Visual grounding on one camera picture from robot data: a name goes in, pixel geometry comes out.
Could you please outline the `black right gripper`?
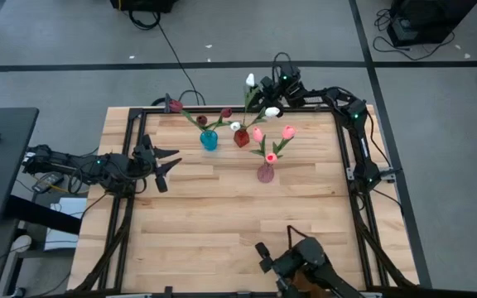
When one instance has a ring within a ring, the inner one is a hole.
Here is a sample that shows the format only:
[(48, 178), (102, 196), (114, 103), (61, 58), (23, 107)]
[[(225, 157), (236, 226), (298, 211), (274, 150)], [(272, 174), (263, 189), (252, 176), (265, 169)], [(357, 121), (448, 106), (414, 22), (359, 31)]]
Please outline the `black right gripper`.
[(270, 107), (281, 107), (280, 98), (287, 94), (290, 88), (297, 86), (300, 81), (300, 75), (281, 74), (275, 79), (265, 76), (260, 81), (261, 93), (257, 94), (257, 107), (265, 108), (267, 103)]

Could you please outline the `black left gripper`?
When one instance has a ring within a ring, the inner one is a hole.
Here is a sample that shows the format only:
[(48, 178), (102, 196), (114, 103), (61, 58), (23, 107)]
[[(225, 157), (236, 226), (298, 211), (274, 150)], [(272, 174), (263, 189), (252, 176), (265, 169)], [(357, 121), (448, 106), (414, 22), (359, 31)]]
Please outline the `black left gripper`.
[(157, 164), (159, 159), (177, 154), (178, 150), (164, 150), (152, 145), (150, 136), (144, 135), (142, 142), (135, 146), (132, 152), (132, 160), (128, 167), (129, 180), (140, 180), (150, 174), (156, 176), (157, 188), (161, 193), (168, 191), (165, 175), (174, 166), (182, 161), (181, 158), (169, 161), (167, 163)]

